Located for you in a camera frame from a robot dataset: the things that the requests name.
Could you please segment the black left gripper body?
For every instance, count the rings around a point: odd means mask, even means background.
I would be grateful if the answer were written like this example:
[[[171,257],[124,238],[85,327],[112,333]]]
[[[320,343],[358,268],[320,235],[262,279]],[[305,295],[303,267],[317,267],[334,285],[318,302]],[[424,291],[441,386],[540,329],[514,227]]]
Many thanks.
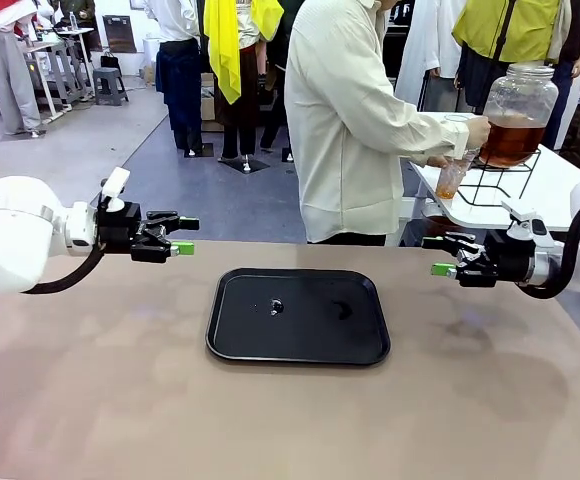
[[[116,212],[104,207],[97,211],[98,242],[105,254],[129,254],[142,221],[141,207],[135,202],[124,202]]]

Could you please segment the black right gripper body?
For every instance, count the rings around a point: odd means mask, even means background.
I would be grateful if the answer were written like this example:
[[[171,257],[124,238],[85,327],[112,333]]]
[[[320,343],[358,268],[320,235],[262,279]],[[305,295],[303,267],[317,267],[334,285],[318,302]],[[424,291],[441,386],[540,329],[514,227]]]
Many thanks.
[[[487,286],[498,281],[519,283],[526,279],[535,254],[533,240],[518,240],[506,231],[488,231],[484,240],[488,268]]]

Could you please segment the person's right hand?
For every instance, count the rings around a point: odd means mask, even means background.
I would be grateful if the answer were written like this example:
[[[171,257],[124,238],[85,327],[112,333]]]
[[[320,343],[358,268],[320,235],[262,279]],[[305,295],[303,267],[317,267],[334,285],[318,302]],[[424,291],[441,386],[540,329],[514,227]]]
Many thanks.
[[[488,140],[491,125],[486,116],[475,116],[465,122],[468,130],[468,149],[480,149]]]

